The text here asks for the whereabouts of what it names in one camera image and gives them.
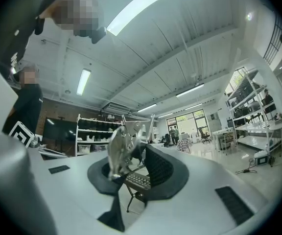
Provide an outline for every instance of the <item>monitor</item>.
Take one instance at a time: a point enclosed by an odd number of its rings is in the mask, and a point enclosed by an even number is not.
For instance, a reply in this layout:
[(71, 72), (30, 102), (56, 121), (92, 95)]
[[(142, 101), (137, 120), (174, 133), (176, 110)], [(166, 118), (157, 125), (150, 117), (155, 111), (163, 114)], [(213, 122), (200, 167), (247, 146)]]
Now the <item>monitor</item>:
[(47, 117), (43, 137), (60, 141), (76, 140), (77, 123)]
[(228, 127), (229, 128), (234, 126), (234, 123), (233, 123), (232, 119), (227, 120), (227, 123), (228, 123)]

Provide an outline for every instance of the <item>shelf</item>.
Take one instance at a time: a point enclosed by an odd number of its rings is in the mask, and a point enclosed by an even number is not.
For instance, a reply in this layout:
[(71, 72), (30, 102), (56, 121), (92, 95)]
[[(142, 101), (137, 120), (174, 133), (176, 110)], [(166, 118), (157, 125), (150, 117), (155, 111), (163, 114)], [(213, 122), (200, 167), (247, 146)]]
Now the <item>shelf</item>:
[(88, 118), (83, 118), (83, 117), (81, 117), (80, 119), (82, 119), (82, 120), (86, 120), (86, 121), (92, 121), (92, 122), (112, 123), (112, 124), (123, 125), (122, 123), (106, 122), (106, 121), (100, 121), (100, 120), (88, 119)]
[(236, 130), (238, 130), (238, 131), (261, 131), (261, 132), (266, 132), (265, 122), (247, 123), (245, 125), (237, 127)]
[[(265, 150), (267, 138), (266, 137), (257, 137), (257, 136), (247, 136), (247, 137), (238, 139), (237, 141), (239, 143), (246, 144), (254, 148), (260, 149), (260, 150)], [(279, 147), (281, 144), (282, 144), (281, 140), (277, 141), (277, 143), (275, 143), (271, 147), (270, 151), (273, 151), (274, 149)]]
[(77, 152), (77, 155), (88, 155), (88, 153), (84, 153), (84, 152)]
[[(266, 86), (262, 86), (262, 87), (259, 87), (258, 89), (256, 89), (255, 91), (257, 92), (257, 94), (259, 94), (265, 88), (266, 88)], [(246, 102), (248, 102), (252, 98), (254, 98), (256, 96), (255, 91), (252, 91), (245, 99), (243, 99), (241, 102), (239, 102), (236, 106), (232, 107), (230, 110), (233, 110), (233, 109), (239, 107), (241, 104), (245, 104)]]
[(109, 141), (77, 141), (77, 143), (109, 143)]
[(78, 129), (78, 132), (99, 132), (99, 133), (113, 133), (113, 131), (96, 131), (96, 130), (85, 130), (85, 129)]
[[(269, 107), (269, 106), (271, 106), (271, 105), (273, 105), (273, 104), (274, 104), (274, 102), (272, 102), (272, 103), (270, 103), (270, 104), (267, 104), (267, 105), (265, 105), (265, 106), (263, 107), (263, 109), (266, 109), (267, 107)], [(250, 116), (255, 115), (255, 114), (259, 113), (259, 112), (262, 112), (262, 110), (259, 109), (259, 110), (257, 110), (257, 111), (254, 111), (254, 112), (249, 113), (248, 115), (245, 115), (245, 116), (242, 116), (242, 117), (234, 118), (233, 121), (250, 117)]]
[(234, 91), (229, 96), (229, 99), (232, 99), (236, 97), (240, 92), (244, 90), (244, 88), (248, 85), (250, 85), (247, 77), (252, 80), (258, 73), (258, 70), (253, 70), (251, 72), (246, 73), (246, 75), (243, 76), (242, 80), (239, 82), (238, 86), (234, 89)]

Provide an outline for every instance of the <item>fluorescent light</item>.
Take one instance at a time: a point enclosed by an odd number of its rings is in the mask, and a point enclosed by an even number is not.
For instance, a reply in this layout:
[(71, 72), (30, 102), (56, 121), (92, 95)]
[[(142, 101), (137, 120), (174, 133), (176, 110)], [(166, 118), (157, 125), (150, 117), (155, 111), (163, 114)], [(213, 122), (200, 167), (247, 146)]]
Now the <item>fluorescent light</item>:
[(252, 20), (252, 13), (249, 13), (248, 15), (247, 15), (247, 17), (246, 17), (246, 19), (248, 20), (248, 21), (251, 21)]
[(159, 118), (166, 117), (166, 116), (171, 115), (171, 114), (172, 114), (172, 113), (168, 113), (168, 114), (166, 114), (166, 115), (160, 116)]
[(152, 108), (152, 107), (154, 107), (154, 106), (157, 106), (157, 104), (152, 104), (152, 105), (150, 105), (150, 106), (148, 106), (148, 107), (145, 107), (144, 109), (141, 109), (141, 110), (139, 110), (139, 111), (137, 111), (137, 112), (145, 111), (145, 110), (150, 109), (150, 108)]
[(193, 87), (192, 89), (189, 89), (189, 90), (187, 90), (187, 91), (185, 91), (185, 92), (182, 92), (182, 93), (176, 95), (176, 97), (183, 96), (184, 94), (187, 94), (187, 93), (189, 93), (189, 92), (193, 92), (193, 91), (195, 91), (195, 90), (197, 90), (197, 89), (199, 89), (199, 88), (201, 88), (201, 87), (203, 87), (203, 86), (204, 86), (204, 83), (203, 83), (203, 84), (200, 84), (200, 85), (198, 85), (198, 86), (196, 86), (196, 87)]
[(142, 10), (155, 3), (157, 0), (133, 0), (131, 1), (108, 25), (107, 30), (117, 36), (122, 29)]
[(89, 79), (89, 76), (91, 74), (90, 70), (83, 69), (81, 72), (80, 80), (78, 83), (78, 88), (77, 88), (77, 95), (82, 95), (84, 88), (86, 87), (86, 83)]
[(186, 110), (191, 109), (191, 108), (194, 108), (194, 107), (197, 107), (197, 106), (200, 106), (200, 105), (202, 105), (202, 104), (203, 104), (203, 103), (200, 103), (200, 104), (197, 104), (197, 105), (191, 106), (191, 107), (189, 107), (189, 108), (186, 108)]
[(54, 124), (51, 119), (47, 119), (50, 124)]

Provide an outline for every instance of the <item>ceiling vent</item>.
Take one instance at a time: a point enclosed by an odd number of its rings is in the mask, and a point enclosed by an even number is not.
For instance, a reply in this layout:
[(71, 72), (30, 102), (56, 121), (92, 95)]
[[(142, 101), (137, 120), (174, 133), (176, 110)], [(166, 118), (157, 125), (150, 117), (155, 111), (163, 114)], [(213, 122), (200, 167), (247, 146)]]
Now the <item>ceiling vent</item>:
[(120, 114), (124, 115), (127, 113), (130, 113), (130, 109), (127, 108), (126, 106), (122, 106), (120, 104), (115, 104), (115, 103), (109, 103), (103, 108), (104, 111), (114, 113), (114, 114)]

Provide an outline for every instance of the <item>metal shelving unit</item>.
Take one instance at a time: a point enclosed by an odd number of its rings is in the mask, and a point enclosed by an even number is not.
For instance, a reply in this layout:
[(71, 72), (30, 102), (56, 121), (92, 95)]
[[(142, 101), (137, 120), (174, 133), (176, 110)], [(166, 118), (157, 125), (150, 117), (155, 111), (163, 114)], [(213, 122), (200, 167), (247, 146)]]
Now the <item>metal shelving unit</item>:
[(78, 118), (77, 118), (77, 130), (76, 130), (76, 142), (75, 142), (75, 156), (76, 157), (78, 155), (87, 155), (87, 153), (82, 153), (82, 152), (78, 151), (78, 144), (86, 144), (86, 143), (87, 144), (108, 144), (109, 143), (109, 141), (87, 141), (87, 140), (80, 141), (80, 140), (78, 140), (78, 133), (80, 133), (80, 132), (84, 132), (84, 133), (113, 133), (113, 131), (80, 129), (79, 126), (78, 126), (78, 122), (80, 120), (91, 121), (91, 122), (100, 122), (100, 123), (106, 123), (106, 124), (113, 124), (113, 125), (116, 125), (116, 128), (123, 125), (122, 123), (114, 123), (114, 122), (100, 121), (100, 120), (95, 120), (95, 119), (88, 119), (88, 118), (80, 117), (80, 114), (79, 114)]
[[(261, 102), (261, 98), (259, 93), (262, 92), (266, 86), (261, 86), (257, 83), (255, 83), (253, 81), (254, 77), (257, 75), (258, 71), (257, 70), (252, 70), (250, 72), (246, 72), (244, 77), (242, 78), (242, 80), (240, 81), (239, 85), (236, 87), (236, 89), (231, 93), (231, 95), (228, 98), (229, 100), (232, 100), (234, 98), (238, 98), (239, 102), (230, 108), (230, 114), (231, 117), (233, 119), (233, 124), (234, 124), (234, 129), (235, 129), (235, 136), (236, 136), (236, 130), (242, 130), (242, 131), (246, 131), (246, 132), (259, 132), (259, 133), (266, 133), (266, 137), (260, 137), (260, 136), (246, 136), (244, 138), (240, 138), (237, 140), (237, 142), (239, 143), (243, 143), (252, 147), (255, 147), (257, 149), (260, 150), (265, 150), (265, 146), (267, 144), (267, 152), (271, 152), (274, 149), (276, 149), (277, 147), (279, 147), (281, 145), (281, 139), (277, 139), (274, 138), (275, 140), (273, 140), (273, 145), (270, 147), (270, 142), (269, 142), (269, 129), (268, 127), (272, 124), (272, 121), (268, 121), (267, 120), (267, 116), (265, 114), (264, 109), (266, 109), (267, 107), (273, 105), (274, 103), (270, 103), (266, 106), (262, 105)], [(258, 99), (258, 103), (259, 103), (259, 107), (260, 109), (255, 111), (255, 112), (251, 112), (247, 115), (241, 116), (241, 117), (235, 117), (233, 116), (233, 110), (241, 105), (244, 105), (245, 103), (249, 102), (251, 99), (257, 97)], [(247, 118), (253, 115), (257, 115), (261, 113), (261, 115), (264, 118), (263, 122), (257, 122), (257, 123), (248, 123), (245, 125), (242, 125), (240, 127), (236, 127), (235, 126), (235, 121), (239, 120), (239, 119), (243, 119), (243, 118)]]

